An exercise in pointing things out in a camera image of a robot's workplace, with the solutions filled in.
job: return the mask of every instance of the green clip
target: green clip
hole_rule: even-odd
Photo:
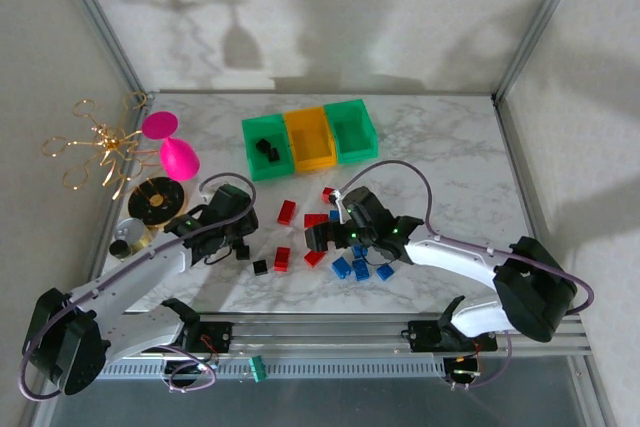
[[[257,357],[251,357],[249,359],[249,365],[251,366],[253,379],[256,382],[261,382],[268,377],[267,369],[264,366],[264,362],[262,362],[262,356],[258,355]]]

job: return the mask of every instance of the round black object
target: round black object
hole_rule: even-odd
[[[129,215],[147,227],[159,227],[178,215],[185,204],[184,189],[168,177],[140,184],[129,197]]]
[[[131,255],[131,247],[124,240],[118,239],[109,246],[109,253],[116,259],[125,259]]]

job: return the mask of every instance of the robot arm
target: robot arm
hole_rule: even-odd
[[[495,296],[452,301],[438,322],[440,337],[434,351],[464,351],[470,339],[486,332],[516,329],[539,342],[553,337],[576,294],[573,282],[531,268],[493,249],[479,251],[446,243],[415,217],[394,217],[366,187],[337,201],[351,219],[331,221],[307,229],[307,246],[314,251],[355,244],[373,247],[386,259],[427,265],[474,279],[496,292]],[[535,239],[522,237],[512,252],[556,267],[560,266]]]
[[[239,215],[249,203],[245,192],[223,185],[208,205],[173,219],[149,247],[118,268],[68,294],[57,289],[45,292],[36,303],[23,354],[49,319],[90,293],[95,295],[50,326],[29,359],[61,392],[80,392],[105,365],[151,347],[176,342],[186,349],[193,347],[199,338],[199,316],[176,299],[166,300],[147,313],[122,314],[165,279],[184,272],[220,248],[229,246],[238,257],[246,255],[248,247],[243,237],[258,227],[253,209],[235,222],[190,236],[162,251],[158,247]],[[194,217],[196,213],[200,214],[198,218]],[[147,260],[135,269],[129,268],[143,257]]]

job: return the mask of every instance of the yellow plastic container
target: yellow plastic container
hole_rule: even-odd
[[[287,112],[284,122],[296,172],[324,169],[338,163],[324,107]]]

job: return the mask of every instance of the white marble surface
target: white marble surface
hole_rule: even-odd
[[[193,206],[200,202],[195,186],[208,176],[222,171],[248,175],[242,119],[352,98],[362,98],[368,108],[378,132],[379,159],[412,162],[429,178],[435,195],[432,223],[437,229],[501,247],[527,234],[488,97],[160,94],[153,110],[176,113],[180,127],[175,135],[190,141],[200,156],[197,179],[187,185]],[[456,295],[485,291],[455,274],[400,262],[393,264],[396,273],[386,282],[371,267],[367,281],[356,282],[353,274],[340,280],[330,263],[344,251],[330,252],[314,269],[307,266],[303,214],[328,212],[321,200],[323,188],[341,187],[365,165],[336,166],[256,184],[260,228],[246,242],[251,261],[267,260],[268,275],[256,277],[251,261],[239,262],[233,256],[213,267],[199,263],[158,286],[131,310],[148,310],[173,296],[201,312],[435,312]],[[394,215],[424,215],[425,189],[405,168],[381,167],[357,185],[367,185]],[[284,199],[297,203],[291,227],[276,223]],[[279,246],[291,248],[288,273],[272,270]],[[381,257],[374,253],[369,259],[377,263]],[[116,263],[107,259],[105,268]]]

